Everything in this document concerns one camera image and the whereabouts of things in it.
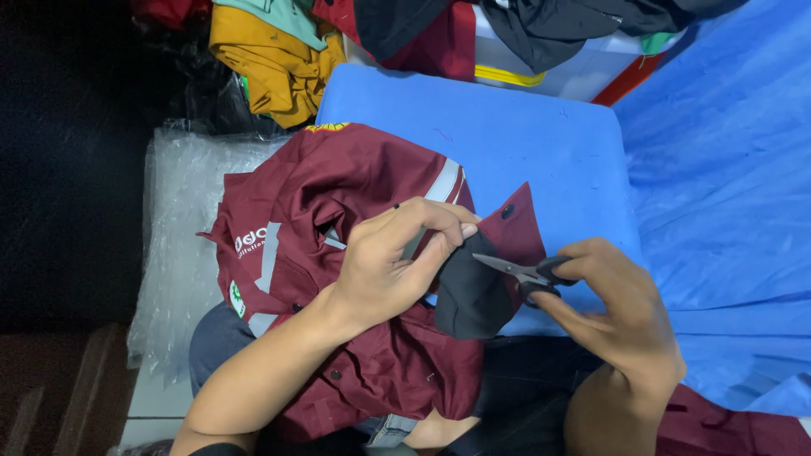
person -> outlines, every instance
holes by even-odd
[[[414,305],[453,250],[477,232],[480,220],[461,206],[423,198],[413,198],[398,207],[353,228],[335,283],[283,325],[248,343],[213,369],[189,408],[170,456],[255,454],[260,430],[284,409],[327,357],[366,329]],[[416,260],[401,260],[404,246],[423,227],[436,230],[436,235]],[[554,273],[585,280],[605,303],[606,312],[581,314],[562,299],[543,292],[534,292],[530,298],[602,364],[573,394],[564,396],[564,401],[556,397],[537,409],[546,411],[552,403],[564,408],[557,431],[562,434],[564,447],[530,452],[652,455],[668,399],[686,373],[659,292],[643,268],[605,239],[576,242],[558,254],[573,259]],[[273,362],[259,361],[267,359]],[[517,420],[508,412],[503,422],[491,419],[488,425],[512,429],[502,430],[501,435],[514,433],[515,428],[533,432],[527,424],[534,418],[527,418],[527,414],[534,412],[522,411],[521,407],[517,410]],[[437,426],[423,426],[430,421],[429,415],[425,422],[417,423],[409,437],[419,436],[414,438],[417,441],[435,438],[432,434],[436,434]],[[486,420],[464,421],[442,423],[439,440],[450,437],[455,444],[480,428],[490,432]],[[274,448],[265,450],[267,454],[287,454],[284,450],[274,452]]]

yellow fabric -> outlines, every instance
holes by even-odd
[[[289,128],[318,112],[329,75],[345,61],[341,34],[326,42],[319,52],[250,13],[214,5],[208,47],[248,79],[251,112]]]

blue jeans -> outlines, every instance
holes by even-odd
[[[192,394],[196,396],[217,368],[254,340],[247,323],[226,303],[208,311],[197,325],[189,348]],[[570,338],[492,339],[485,344],[482,387],[473,415],[485,422],[489,417],[503,417],[539,401],[557,398],[559,402],[561,394],[566,396],[564,403],[568,403],[568,394],[601,363]],[[397,446],[416,423],[413,419],[388,415],[372,417],[355,428],[369,436],[369,446]],[[480,443],[478,439],[473,440],[476,445]]]

blue plastic sheet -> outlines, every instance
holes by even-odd
[[[616,106],[684,383],[811,416],[811,3],[750,0]]]

mint green fabric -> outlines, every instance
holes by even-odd
[[[642,53],[644,55],[658,54],[667,40],[673,38],[675,33],[653,33],[651,35],[643,35],[639,37],[639,44],[642,45]]]
[[[273,27],[289,33],[315,50],[324,50],[327,43],[319,39],[315,23],[308,11],[314,0],[214,0],[217,5],[239,8],[262,19]]]

